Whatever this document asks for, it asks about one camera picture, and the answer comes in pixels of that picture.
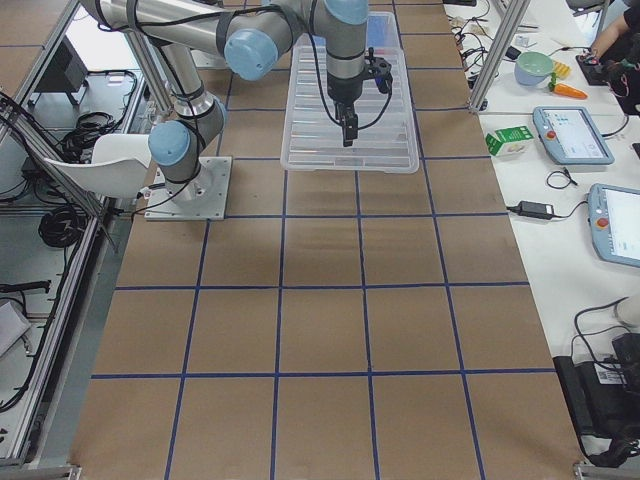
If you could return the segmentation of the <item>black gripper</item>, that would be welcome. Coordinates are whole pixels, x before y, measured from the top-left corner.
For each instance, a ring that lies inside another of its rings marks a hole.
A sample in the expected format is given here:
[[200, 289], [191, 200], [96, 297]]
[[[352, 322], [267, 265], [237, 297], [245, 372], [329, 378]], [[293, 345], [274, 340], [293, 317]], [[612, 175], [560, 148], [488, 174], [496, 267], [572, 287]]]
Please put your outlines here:
[[334, 104], [334, 114], [330, 114], [333, 123], [342, 128], [342, 145], [351, 147], [358, 138], [358, 115], [355, 102], [362, 95], [363, 72], [341, 78], [327, 73], [327, 93]]

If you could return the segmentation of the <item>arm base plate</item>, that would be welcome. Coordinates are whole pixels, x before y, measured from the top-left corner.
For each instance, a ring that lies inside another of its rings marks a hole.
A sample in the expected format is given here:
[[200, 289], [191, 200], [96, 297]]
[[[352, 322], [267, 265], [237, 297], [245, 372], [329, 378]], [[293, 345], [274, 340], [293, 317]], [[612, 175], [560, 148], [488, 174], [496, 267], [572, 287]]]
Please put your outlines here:
[[199, 158], [200, 171], [184, 190], [181, 185], [167, 183], [160, 168], [157, 168], [154, 184], [162, 187], [152, 189], [146, 196], [150, 208], [143, 214], [149, 221], [199, 221], [223, 220], [226, 211], [232, 158]]

